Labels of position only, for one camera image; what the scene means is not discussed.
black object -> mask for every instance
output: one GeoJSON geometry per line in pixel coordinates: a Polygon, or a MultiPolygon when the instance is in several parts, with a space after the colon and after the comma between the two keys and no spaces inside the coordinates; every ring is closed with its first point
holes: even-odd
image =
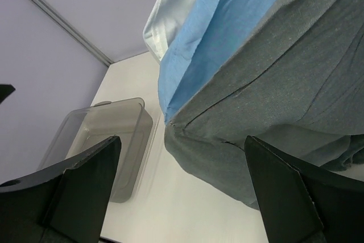
{"type": "Polygon", "coordinates": [[[292,157],[255,137],[246,159],[270,243],[364,242],[364,183],[292,157]]]}
{"type": "Polygon", "coordinates": [[[0,242],[97,243],[121,150],[119,137],[0,185],[0,242]]]}
{"type": "Polygon", "coordinates": [[[14,91],[15,88],[12,85],[0,84],[0,104],[14,91]]]}

light blue fabric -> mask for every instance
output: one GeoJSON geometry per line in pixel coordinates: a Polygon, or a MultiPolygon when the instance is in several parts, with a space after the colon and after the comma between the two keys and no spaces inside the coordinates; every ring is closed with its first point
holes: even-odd
{"type": "Polygon", "coordinates": [[[167,123],[242,45],[276,0],[196,0],[160,64],[167,123]]]}

clothing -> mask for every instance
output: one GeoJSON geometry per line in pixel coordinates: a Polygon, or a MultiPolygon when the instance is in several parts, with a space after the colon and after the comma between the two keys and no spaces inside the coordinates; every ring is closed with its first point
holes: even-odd
{"type": "Polygon", "coordinates": [[[160,64],[165,121],[217,72],[276,0],[196,0],[160,64]]]}
{"type": "Polygon", "coordinates": [[[272,145],[317,165],[338,158],[350,135],[364,134],[363,24],[364,0],[277,0],[168,123],[167,150],[186,172],[255,208],[239,148],[247,135],[271,143],[273,134],[272,145]]]}
{"type": "Polygon", "coordinates": [[[143,30],[143,39],[160,62],[196,0],[156,0],[143,30]]]}

metal strip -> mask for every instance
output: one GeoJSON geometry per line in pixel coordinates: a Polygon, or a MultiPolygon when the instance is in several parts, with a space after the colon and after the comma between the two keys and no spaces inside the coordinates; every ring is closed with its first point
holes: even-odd
{"type": "Polygon", "coordinates": [[[109,66],[113,61],[109,59],[102,51],[100,51],[94,44],[81,35],[70,23],[67,22],[54,8],[52,8],[45,0],[30,0],[36,4],[42,11],[44,11],[50,18],[52,18],[59,26],[63,28],[70,36],[78,41],[86,48],[97,60],[109,66]]]}

white table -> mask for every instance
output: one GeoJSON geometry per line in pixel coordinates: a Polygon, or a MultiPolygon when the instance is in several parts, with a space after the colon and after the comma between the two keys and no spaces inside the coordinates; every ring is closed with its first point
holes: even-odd
{"type": "Polygon", "coordinates": [[[267,243],[259,212],[184,172],[164,148],[158,73],[149,53],[113,64],[94,98],[93,104],[141,97],[154,120],[139,184],[129,201],[109,203],[101,236],[122,243],[267,243]]]}

